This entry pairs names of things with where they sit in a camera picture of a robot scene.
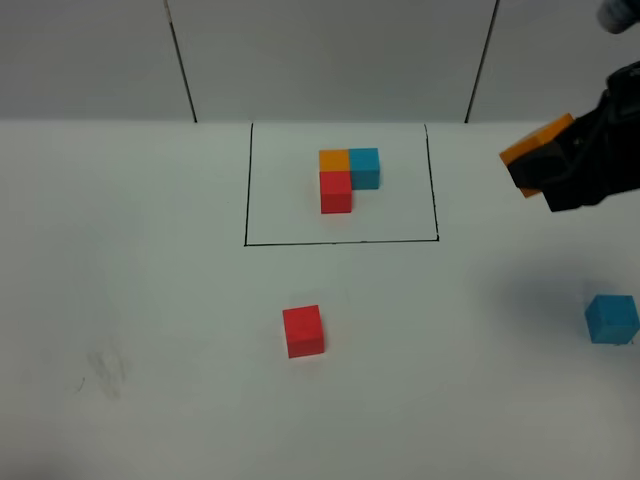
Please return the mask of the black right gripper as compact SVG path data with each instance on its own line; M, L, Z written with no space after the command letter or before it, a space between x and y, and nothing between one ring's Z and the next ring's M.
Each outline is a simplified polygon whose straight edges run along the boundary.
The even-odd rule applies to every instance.
M507 149L507 169L522 193L543 193L552 212L598 205L639 188L639 64L606 79L597 107L579 118L575 144L533 139Z

